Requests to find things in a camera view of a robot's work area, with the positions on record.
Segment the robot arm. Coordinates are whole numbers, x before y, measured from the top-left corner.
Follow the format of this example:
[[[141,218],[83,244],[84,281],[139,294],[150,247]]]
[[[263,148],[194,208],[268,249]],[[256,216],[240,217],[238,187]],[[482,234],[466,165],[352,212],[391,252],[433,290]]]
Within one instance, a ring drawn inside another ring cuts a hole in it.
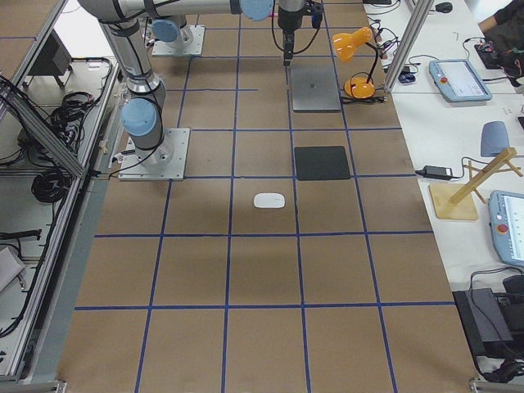
[[[124,104],[121,123],[133,141],[138,161],[146,166],[169,161],[173,155],[162,121],[165,85],[151,68],[137,11],[124,13],[119,1],[81,1],[95,17],[126,77],[129,102]]]
[[[144,53],[130,38],[138,30],[138,17],[147,14],[153,20],[167,20],[175,16],[208,14],[243,14],[254,21],[276,16],[282,30],[283,64],[289,66],[297,54],[295,32],[302,18],[310,16],[312,26],[318,29],[323,17],[316,9],[323,7],[314,1],[81,1],[81,7],[110,28],[114,36],[111,48],[116,54]]]

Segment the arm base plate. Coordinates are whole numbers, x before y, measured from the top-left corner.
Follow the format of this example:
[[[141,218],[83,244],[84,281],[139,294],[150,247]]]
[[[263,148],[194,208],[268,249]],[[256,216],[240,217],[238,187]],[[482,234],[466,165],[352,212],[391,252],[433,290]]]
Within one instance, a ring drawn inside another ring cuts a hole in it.
[[[206,30],[204,25],[185,25],[180,29],[177,25],[156,24],[151,29],[156,36],[153,56],[200,56],[202,53]]]
[[[190,128],[164,129],[164,141],[142,161],[147,153],[138,150],[123,158],[123,169],[117,173],[122,181],[181,181],[187,162]]]

